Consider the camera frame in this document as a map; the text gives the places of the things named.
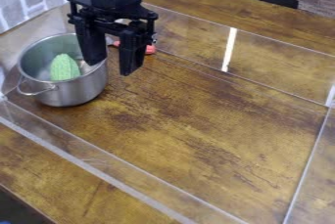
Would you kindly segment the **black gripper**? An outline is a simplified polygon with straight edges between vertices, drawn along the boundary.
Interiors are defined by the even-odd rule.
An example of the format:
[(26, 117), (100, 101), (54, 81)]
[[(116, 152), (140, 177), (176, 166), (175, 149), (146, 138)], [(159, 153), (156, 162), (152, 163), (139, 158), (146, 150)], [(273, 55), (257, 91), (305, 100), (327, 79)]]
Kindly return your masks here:
[(105, 57), (105, 34), (119, 37), (119, 71), (128, 76), (143, 63), (146, 44), (154, 42), (158, 15), (142, 6), (142, 0), (67, 0), (69, 23), (83, 53), (93, 66)]

